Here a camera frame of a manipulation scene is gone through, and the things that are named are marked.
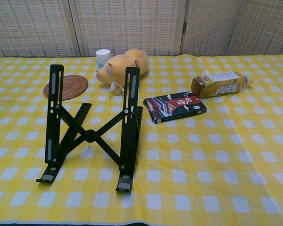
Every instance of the round rattan coaster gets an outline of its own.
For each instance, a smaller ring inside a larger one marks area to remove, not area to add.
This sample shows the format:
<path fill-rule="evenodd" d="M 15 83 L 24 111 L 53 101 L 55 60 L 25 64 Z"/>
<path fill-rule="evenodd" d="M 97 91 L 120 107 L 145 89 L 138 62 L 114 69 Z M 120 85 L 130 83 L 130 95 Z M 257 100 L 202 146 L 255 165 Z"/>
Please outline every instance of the round rattan coaster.
<path fill-rule="evenodd" d="M 75 98 L 82 93 L 88 87 L 88 81 L 80 75 L 67 75 L 63 77 L 63 93 L 62 100 L 70 100 Z M 49 83 L 44 87 L 43 94 L 48 98 Z"/>

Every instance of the black laptop stand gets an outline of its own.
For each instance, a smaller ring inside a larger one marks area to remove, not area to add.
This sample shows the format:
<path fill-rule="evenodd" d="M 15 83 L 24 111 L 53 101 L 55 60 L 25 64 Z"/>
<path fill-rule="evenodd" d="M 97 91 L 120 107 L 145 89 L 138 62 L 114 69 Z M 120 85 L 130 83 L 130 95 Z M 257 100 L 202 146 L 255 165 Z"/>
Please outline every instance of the black laptop stand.
<path fill-rule="evenodd" d="M 63 73 L 63 65 L 50 66 L 45 146 L 45 163 L 48 166 L 42 177 L 37 179 L 37 182 L 53 183 L 66 155 L 83 141 L 90 143 L 95 141 L 119 166 L 120 174 L 116 190 L 131 191 L 142 120 L 142 107 L 137 106 L 139 68 L 126 68 L 123 110 L 97 131 L 85 130 L 82 127 L 91 104 L 83 103 L 75 117 L 72 117 L 62 106 Z M 130 81 L 129 92 L 127 92 L 128 81 Z M 69 128 L 62 141 L 59 142 L 61 119 Z M 120 156 L 118 156 L 101 136 L 121 120 L 121 147 Z"/>

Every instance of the tablecloth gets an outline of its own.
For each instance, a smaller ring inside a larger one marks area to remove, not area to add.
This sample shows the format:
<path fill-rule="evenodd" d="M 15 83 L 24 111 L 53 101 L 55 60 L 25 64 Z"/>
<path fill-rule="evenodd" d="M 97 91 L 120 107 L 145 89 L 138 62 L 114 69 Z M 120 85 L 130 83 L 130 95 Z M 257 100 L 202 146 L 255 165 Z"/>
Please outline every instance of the tablecloth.
<path fill-rule="evenodd" d="M 122 110 L 123 96 L 96 80 L 94 57 L 0 58 L 0 223 L 283 225 L 283 55 L 150 56 L 138 103 L 191 90 L 195 76 L 237 71 L 255 82 L 234 95 L 203 99 L 208 111 L 154 124 L 145 106 L 131 194 L 115 191 L 118 166 L 94 142 L 40 184 L 51 64 L 81 75 L 87 90 L 63 106 L 98 130 Z M 67 125 L 62 123 L 61 135 Z M 119 152 L 118 123 L 103 138 Z"/>

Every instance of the yellow plush toy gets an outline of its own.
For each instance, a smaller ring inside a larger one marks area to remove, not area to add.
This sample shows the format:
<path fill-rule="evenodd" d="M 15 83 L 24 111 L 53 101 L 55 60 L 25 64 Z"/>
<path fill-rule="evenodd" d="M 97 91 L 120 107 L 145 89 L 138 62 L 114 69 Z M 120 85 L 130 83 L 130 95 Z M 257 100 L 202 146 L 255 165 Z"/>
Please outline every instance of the yellow plush toy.
<path fill-rule="evenodd" d="M 141 49 L 132 48 L 124 54 L 110 58 L 96 73 L 96 78 L 110 86 L 110 92 L 120 95 L 124 91 L 126 67 L 139 67 L 140 77 L 147 74 L 148 55 Z"/>

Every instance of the bottle label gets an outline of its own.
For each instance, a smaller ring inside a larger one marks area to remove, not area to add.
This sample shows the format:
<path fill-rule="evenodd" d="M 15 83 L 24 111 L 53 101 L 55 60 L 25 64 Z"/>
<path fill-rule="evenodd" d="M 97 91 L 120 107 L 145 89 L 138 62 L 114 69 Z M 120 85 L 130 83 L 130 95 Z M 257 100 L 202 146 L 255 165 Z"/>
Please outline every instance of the bottle label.
<path fill-rule="evenodd" d="M 235 72 L 210 74 L 210 75 L 207 75 L 207 76 L 211 79 L 211 81 L 224 81 L 224 80 L 228 80 L 228 79 L 239 78 L 239 75 L 237 75 Z"/>
<path fill-rule="evenodd" d="M 234 93 L 236 92 L 236 84 L 234 85 L 227 85 L 227 86 L 219 86 L 216 90 L 216 95 L 223 94 L 223 93 Z"/>

